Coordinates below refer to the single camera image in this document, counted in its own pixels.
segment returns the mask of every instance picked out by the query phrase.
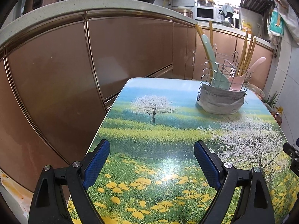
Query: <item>plastic spoon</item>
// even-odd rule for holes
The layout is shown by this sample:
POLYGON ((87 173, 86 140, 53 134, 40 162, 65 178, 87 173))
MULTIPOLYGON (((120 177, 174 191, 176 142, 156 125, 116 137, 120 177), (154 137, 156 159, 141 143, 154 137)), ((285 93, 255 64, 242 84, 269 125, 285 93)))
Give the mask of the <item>plastic spoon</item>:
POLYGON ((232 83, 230 90, 240 91, 241 88, 242 88, 242 86, 243 86, 243 83, 245 81, 246 75, 249 72, 253 72, 260 64, 262 64, 265 61, 266 61, 266 58, 265 57, 261 57, 242 76, 240 76, 240 77, 237 77, 237 76, 229 77, 228 81, 230 83, 232 83))
POLYGON ((210 44, 209 38, 206 35, 202 35, 201 40, 205 47, 207 57, 210 58, 212 62, 210 63, 210 66, 212 66, 213 69, 212 86, 228 90, 231 86, 231 83, 228 81, 228 78, 218 70, 219 63, 216 62, 214 51, 210 44))

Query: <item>white microwave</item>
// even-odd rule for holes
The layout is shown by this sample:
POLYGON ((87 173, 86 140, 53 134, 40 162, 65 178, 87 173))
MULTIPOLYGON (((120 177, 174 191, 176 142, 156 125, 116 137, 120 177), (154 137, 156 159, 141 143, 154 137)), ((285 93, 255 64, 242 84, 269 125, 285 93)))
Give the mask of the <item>white microwave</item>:
POLYGON ((193 19, 221 23, 224 20, 224 17, 219 14, 219 10, 220 9, 216 7, 195 6, 193 10, 193 19))

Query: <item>silver bolt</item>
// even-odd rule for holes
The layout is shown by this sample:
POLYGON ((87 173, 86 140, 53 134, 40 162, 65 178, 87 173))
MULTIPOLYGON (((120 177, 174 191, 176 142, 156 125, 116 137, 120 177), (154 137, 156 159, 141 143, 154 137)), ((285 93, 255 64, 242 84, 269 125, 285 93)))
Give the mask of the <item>silver bolt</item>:
POLYGON ((259 173, 261 170, 258 167, 254 167, 253 171, 255 171, 256 173, 259 173))
POLYGON ((72 164, 73 167, 79 167, 80 166, 80 162, 79 161, 75 161, 72 164))
POLYGON ((49 171, 49 170, 50 170, 50 168, 51 168, 51 166, 50 166, 50 165, 46 165, 46 166, 44 166, 44 170, 45 170, 45 171, 49 171))
POLYGON ((224 166, 225 166, 226 168, 231 168, 231 167, 232 167, 232 164, 231 164, 230 162, 225 162, 225 163, 224 163, 224 166))

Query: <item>table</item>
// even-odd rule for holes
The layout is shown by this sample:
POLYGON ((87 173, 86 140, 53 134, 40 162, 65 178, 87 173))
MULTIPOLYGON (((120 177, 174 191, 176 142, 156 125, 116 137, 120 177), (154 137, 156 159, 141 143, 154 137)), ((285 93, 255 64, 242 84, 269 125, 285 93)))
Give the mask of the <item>table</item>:
MULTIPOLYGON (((279 223, 292 208, 298 177, 282 152, 286 142, 263 103, 247 90, 233 115, 213 115, 196 106, 199 81, 162 78, 129 80, 114 102, 89 151, 101 139, 110 155, 89 196, 105 223, 198 223, 216 191, 209 187, 193 154, 203 140, 222 161, 266 176, 279 223)), ((230 223, 237 187, 224 224, 230 223)), ((70 201, 69 211, 80 223, 70 201)))

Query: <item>white blossom tree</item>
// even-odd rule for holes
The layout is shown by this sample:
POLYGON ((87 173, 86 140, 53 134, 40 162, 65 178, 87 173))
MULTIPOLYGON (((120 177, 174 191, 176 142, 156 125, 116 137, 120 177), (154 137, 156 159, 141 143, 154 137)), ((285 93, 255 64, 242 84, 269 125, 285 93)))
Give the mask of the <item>white blossom tree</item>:
POLYGON ((226 115, 218 123, 220 130, 211 127, 199 129, 210 131, 212 140, 225 144, 225 150, 218 154, 223 161, 230 161, 241 168, 258 166, 270 178, 272 173, 287 165, 286 159, 278 157, 284 143, 282 134, 273 129, 271 123, 255 115, 226 115))
POLYGON ((156 114, 172 113, 176 110, 176 107, 172 106, 172 102, 166 97, 156 95, 145 95, 136 98, 131 102, 131 106, 134 112, 151 116, 152 123, 155 123, 156 114))

